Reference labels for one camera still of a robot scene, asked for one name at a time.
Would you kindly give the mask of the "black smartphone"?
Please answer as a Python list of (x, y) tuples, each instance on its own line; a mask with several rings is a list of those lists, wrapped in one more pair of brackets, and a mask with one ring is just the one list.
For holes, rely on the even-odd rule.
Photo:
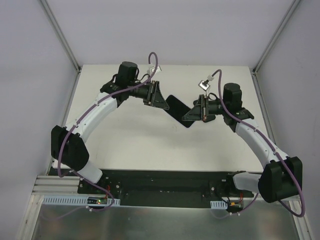
[(185, 128), (190, 128), (193, 125), (194, 121), (185, 121), (182, 119), (183, 116), (187, 112), (189, 112), (191, 108), (185, 105), (182, 101), (180, 101), (174, 95), (169, 95), (165, 101), (169, 106), (169, 109), (165, 110), (165, 112), (168, 115), (170, 115), (173, 119), (175, 119), (178, 123), (180, 123)]

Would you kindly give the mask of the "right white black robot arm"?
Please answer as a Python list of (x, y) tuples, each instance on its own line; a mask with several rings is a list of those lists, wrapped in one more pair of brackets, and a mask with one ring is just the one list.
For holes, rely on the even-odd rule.
[(222, 99), (211, 100), (201, 94), (182, 121), (213, 121), (217, 115), (240, 136), (258, 158), (262, 173), (236, 171), (227, 177), (230, 188), (259, 193), (273, 203), (298, 195), (302, 188), (302, 161), (280, 150), (268, 137), (260, 134), (254, 116), (242, 106), (242, 91), (237, 83), (223, 87)]

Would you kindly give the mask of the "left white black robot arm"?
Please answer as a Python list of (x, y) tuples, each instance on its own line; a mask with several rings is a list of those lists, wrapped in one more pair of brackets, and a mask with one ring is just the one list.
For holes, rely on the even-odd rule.
[(152, 80), (159, 71), (160, 66), (151, 66), (146, 73), (147, 80), (142, 81), (138, 80), (139, 68), (136, 63), (122, 62), (118, 72), (101, 87), (92, 104), (79, 117), (66, 126), (56, 125), (51, 130), (51, 156), (81, 178), (98, 183), (103, 173), (89, 160), (86, 141), (101, 121), (129, 97), (142, 99), (143, 104), (149, 107), (169, 110), (160, 83)]

